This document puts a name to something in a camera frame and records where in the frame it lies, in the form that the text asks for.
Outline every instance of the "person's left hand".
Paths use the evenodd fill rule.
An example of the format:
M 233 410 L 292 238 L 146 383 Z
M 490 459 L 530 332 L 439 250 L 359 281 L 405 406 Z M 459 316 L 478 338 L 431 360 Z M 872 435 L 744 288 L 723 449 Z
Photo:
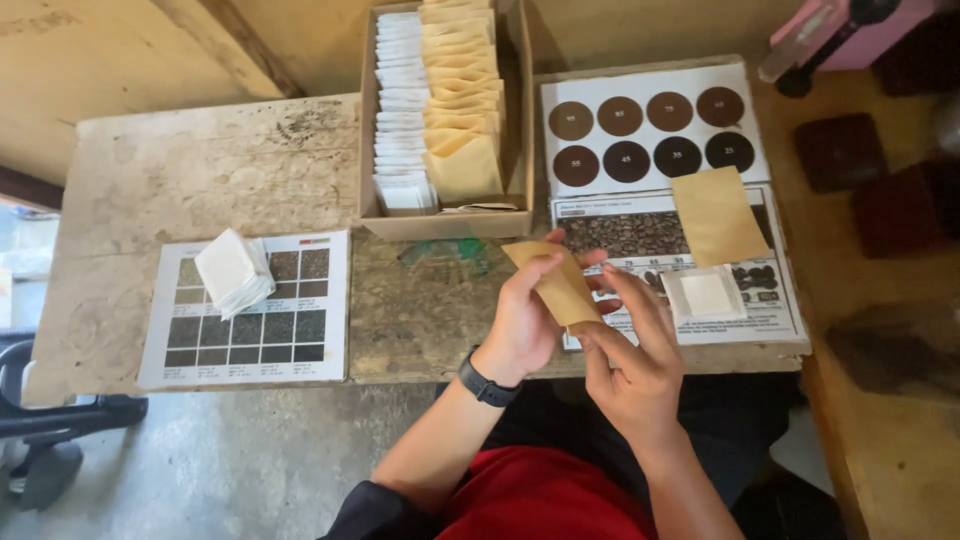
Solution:
M 544 242 L 561 243 L 563 229 L 554 229 Z M 587 268 L 607 259 L 607 250 L 595 249 L 577 259 Z M 559 254 L 530 259 L 500 289 L 493 328 L 470 362 L 484 377 L 501 386 L 516 386 L 527 375 L 546 365 L 563 334 L 563 329 L 547 310 L 534 286 L 563 260 Z M 591 290 L 606 288 L 602 276 L 589 276 Z M 602 314 L 623 306 L 617 299 L 597 303 Z

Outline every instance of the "hand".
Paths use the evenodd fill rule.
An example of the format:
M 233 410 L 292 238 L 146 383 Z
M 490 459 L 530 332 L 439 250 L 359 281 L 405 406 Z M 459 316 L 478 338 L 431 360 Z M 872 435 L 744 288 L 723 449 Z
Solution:
M 564 230 L 555 229 L 543 241 L 559 244 L 563 239 Z M 596 249 L 577 259 L 582 268 L 587 268 L 606 258 L 606 250 Z M 561 260 L 559 254 L 532 258 L 503 283 L 493 328 L 471 359 L 473 367 L 487 379 L 495 380 L 501 386 L 516 386 L 550 360 L 564 331 L 534 286 Z M 605 286 L 604 280 L 598 276 L 591 276 L 587 281 L 591 290 Z M 605 300 L 597 305 L 600 312 L 606 314 L 620 309 L 622 303 Z
M 639 345 L 601 323 L 578 323 L 570 333 L 584 347 L 587 392 L 630 443 L 640 466 L 656 467 L 678 443 L 689 444 L 677 420 L 685 367 L 673 319 L 666 302 L 637 276 L 609 263 L 603 275 L 630 311 Z

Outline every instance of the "red shirt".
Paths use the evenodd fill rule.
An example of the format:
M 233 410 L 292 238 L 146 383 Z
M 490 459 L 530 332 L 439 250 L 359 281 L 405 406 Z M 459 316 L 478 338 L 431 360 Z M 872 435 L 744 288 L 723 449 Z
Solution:
M 647 512 L 594 465 L 560 450 L 481 452 L 444 511 L 438 540 L 656 540 Z

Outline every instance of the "wooden wall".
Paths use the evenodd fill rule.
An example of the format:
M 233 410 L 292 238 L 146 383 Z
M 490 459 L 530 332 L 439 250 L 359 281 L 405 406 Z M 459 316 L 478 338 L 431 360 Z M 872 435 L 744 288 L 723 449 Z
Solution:
M 501 8 L 512 1 L 500 0 Z M 535 67 L 755 57 L 800 3 L 534 0 Z M 0 165 L 63 184 L 73 126 L 84 118 L 357 90 L 370 4 L 6 0 Z

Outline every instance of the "person's right hand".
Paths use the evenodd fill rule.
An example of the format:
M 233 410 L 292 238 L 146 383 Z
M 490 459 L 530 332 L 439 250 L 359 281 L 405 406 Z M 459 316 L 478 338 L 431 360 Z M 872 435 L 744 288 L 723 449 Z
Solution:
M 685 367 L 673 318 L 637 276 L 605 263 L 603 278 L 630 311 L 639 345 L 603 323 L 578 323 L 570 334 L 584 348 L 587 392 L 630 443 L 640 466 L 656 466 L 686 439 L 677 420 Z

